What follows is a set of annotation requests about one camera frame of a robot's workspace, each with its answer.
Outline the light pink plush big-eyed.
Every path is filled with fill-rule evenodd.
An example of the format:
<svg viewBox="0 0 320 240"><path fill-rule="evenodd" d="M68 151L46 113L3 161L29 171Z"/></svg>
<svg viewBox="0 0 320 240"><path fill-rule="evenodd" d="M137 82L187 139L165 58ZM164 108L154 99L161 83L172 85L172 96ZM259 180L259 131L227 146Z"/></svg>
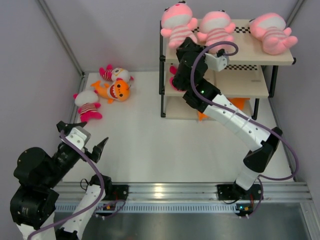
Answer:
<svg viewBox="0 0 320 240"><path fill-rule="evenodd" d="M195 44L198 39L193 33L198 20L193 17L191 8L185 0L179 0L174 5L165 8L161 17L160 34L168 39L168 47L177 49L186 38L190 38Z"/></svg>

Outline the light pink plush striped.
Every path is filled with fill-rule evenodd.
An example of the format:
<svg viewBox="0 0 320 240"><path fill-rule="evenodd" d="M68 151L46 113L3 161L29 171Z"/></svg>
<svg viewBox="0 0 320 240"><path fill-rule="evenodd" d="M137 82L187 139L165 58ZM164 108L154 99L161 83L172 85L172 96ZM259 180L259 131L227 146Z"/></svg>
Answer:
<svg viewBox="0 0 320 240"><path fill-rule="evenodd" d="M232 33L236 24L231 17L224 11L210 11L201 20L197 38L205 46L210 46L217 42L234 42Z"/></svg>

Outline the white plush with yellow glasses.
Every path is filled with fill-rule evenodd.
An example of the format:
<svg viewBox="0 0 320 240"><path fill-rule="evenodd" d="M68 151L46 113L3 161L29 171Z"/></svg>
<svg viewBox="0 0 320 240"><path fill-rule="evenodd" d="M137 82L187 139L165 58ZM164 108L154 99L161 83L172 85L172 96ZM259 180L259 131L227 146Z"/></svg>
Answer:
<svg viewBox="0 0 320 240"><path fill-rule="evenodd" d="M99 74L105 81L103 84L104 87L109 87L111 82L115 82L117 80L123 80L129 87L131 87L131 82L134 80L128 70L121 67L113 67L111 64L108 64L106 68L100 67Z"/></svg>

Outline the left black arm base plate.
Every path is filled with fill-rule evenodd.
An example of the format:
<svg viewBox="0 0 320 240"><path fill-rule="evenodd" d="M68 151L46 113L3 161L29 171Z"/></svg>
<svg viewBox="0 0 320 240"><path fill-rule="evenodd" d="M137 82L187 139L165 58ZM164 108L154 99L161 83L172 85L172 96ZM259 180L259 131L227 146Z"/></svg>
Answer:
<svg viewBox="0 0 320 240"><path fill-rule="evenodd" d="M106 187L104 201L127 200L129 195L129 186L126 184L115 184Z"/></svg>

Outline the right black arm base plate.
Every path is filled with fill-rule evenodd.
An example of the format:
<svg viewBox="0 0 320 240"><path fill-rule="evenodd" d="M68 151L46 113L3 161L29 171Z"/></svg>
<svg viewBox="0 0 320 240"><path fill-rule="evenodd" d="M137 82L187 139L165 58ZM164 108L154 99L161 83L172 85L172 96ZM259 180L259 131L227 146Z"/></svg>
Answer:
<svg viewBox="0 0 320 240"><path fill-rule="evenodd" d="M217 197L220 201L235 201L240 199L240 193L234 184L218 184Z"/></svg>

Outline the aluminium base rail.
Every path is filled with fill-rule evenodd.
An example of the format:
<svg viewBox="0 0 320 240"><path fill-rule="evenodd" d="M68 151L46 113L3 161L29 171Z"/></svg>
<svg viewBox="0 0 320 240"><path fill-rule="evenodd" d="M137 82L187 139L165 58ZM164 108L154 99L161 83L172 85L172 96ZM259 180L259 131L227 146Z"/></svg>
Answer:
<svg viewBox="0 0 320 240"><path fill-rule="evenodd" d="M269 203L311 202L312 195L305 182L263 182L263 199ZM85 191L76 182L61 182L54 190L61 202L76 202ZM217 202L217 183L130 183L131 202Z"/></svg>

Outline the beige three-tier shelf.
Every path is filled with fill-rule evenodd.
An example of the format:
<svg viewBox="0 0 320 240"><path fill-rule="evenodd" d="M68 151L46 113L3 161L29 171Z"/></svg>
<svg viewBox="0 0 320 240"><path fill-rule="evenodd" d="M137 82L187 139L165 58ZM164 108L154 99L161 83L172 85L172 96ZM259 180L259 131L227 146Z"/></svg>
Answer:
<svg viewBox="0 0 320 240"><path fill-rule="evenodd" d="M269 55L262 49L262 43L250 32L249 20L234 19L233 32L239 47L236 55L229 57L228 66L220 71L207 70L204 78L215 85L227 98L250 98L243 112L257 118L260 99L274 96L278 68L296 63L296 58L287 50L280 55ZM163 36L159 37L159 94L160 115L167 119L197 120L198 113L183 99L184 93L170 85L172 76L169 68L179 63L176 52L169 49Z"/></svg>

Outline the light pink plush right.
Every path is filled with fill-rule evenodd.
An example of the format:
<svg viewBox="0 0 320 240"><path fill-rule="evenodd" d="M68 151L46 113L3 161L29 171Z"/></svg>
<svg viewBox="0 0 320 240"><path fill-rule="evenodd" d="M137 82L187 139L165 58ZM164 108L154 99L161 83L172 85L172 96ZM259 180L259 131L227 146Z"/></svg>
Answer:
<svg viewBox="0 0 320 240"><path fill-rule="evenodd" d="M277 13L269 12L249 21L250 33L261 41L262 49L269 55L280 55L295 46L298 38Z"/></svg>

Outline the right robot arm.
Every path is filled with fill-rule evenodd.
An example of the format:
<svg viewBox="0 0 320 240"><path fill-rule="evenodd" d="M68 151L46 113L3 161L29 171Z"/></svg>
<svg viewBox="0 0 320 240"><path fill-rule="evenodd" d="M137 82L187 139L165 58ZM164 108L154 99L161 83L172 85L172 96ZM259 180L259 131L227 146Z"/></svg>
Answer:
<svg viewBox="0 0 320 240"><path fill-rule="evenodd" d="M205 80L206 71L223 70L228 56L223 49L211 55L205 46L187 37L176 49L179 64L173 77L173 86L184 92L183 99L193 109L215 119L241 139L249 151L243 159L243 167L232 184L219 184L218 199L227 204L239 200L258 200L261 186L256 179L265 171L279 145L283 132L275 127L265 130L231 103L212 83Z"/></svg>

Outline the orange shark plush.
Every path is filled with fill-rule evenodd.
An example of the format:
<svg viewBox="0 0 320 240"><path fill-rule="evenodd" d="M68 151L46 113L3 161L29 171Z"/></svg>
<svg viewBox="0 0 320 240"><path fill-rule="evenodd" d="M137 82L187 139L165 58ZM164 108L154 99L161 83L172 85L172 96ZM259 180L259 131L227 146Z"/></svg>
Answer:
<svg viewBox="0 0 320 240"><path fill-rule="evenodd" d="M130 86L122 79L117 79L111 84L105 83L104 86L98 80L90 86L101 98L107 99L108 104L112 104L114 101L124 102L131 95Z"/></svg>
<svg viewBox="0 0 320 240"><path fill-rule="evenodd" d="M245 104L247 101L250 100L250 98L228 98L228 100L234 105L236 106L238 109L240 109L241 111L244 110L245 108Z"/></svg>
<svg viewBox="0 0 320 240"><path fill-rule="evenodd" d="M212 117L204 114L204 113L201 113L200 111L197 112L197 117L198 117L198 121L201 122L203 120L213 120Z"/></svg>

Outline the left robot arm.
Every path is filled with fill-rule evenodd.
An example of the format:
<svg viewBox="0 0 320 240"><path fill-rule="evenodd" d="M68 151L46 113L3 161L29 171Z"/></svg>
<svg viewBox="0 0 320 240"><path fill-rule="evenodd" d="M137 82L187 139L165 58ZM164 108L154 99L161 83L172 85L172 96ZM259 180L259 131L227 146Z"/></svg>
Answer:
<svg viewBox="0 0 320 240"><path fill-rule="evenodd" d="M85 125L60 121L56 126L61 142L53 156L40 147L32 147L18 157L13 175L20 186L10 201L10 213L23 239L80 240L98 204L112 196L111 178L96 167L108 138L88 151L86 143L91 135ZM92 167L95 175L73 214L54 222L59 197L54 187L80 159Z"/></svg>

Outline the magenta striped plush on shelf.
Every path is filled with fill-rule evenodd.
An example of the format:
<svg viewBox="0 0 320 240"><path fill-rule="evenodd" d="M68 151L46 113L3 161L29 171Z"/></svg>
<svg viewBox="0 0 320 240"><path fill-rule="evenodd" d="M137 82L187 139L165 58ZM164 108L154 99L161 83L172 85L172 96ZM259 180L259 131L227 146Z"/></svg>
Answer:
<svg viewBox="0 0 320 240"><path fill-rule="evenodd" d="M174 77L177 73L177 67L175 65L171 65L169 67L169 72L171 73L171 77L169 78L169 83L170 83L170 86L175 90L175 91L179 91L174 85L173 85L173 80L174 80Z"/></svg>

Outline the white magenta plush facing down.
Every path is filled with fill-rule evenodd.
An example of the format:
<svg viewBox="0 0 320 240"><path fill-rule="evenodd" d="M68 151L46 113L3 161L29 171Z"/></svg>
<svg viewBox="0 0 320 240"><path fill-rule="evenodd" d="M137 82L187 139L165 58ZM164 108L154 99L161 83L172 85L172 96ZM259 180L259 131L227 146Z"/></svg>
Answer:
<svg viewBox="0 0 320 240"><path fill-rule="evenodd" d="M103 118L98 111L101 107L99 96L95 90L84 90L80 93L73 94L75 105L78 107L78 114L81 122L88 122L89 120L100 120Z"/></svg>

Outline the aluminium corner frame post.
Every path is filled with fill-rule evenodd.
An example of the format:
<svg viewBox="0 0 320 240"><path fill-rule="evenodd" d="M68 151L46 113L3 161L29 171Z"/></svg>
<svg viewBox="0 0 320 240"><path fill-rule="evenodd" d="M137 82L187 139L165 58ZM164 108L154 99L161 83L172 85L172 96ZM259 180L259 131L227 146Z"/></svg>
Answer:
<svg viewBox="0 0 320 240"><path fill-rule="evenodd" d="M38 5L39 9L43 13L44 17L51 26L55 36L58 38L62 48L66 52L68 58L72 62L74 68L80 76L84 76L85 72L82 70L79 61L77 60L70 44L68 43L63 31L61 30L55 16L53 15L50 7L48 6L45 0L35 0L35 3Z"/></svg>

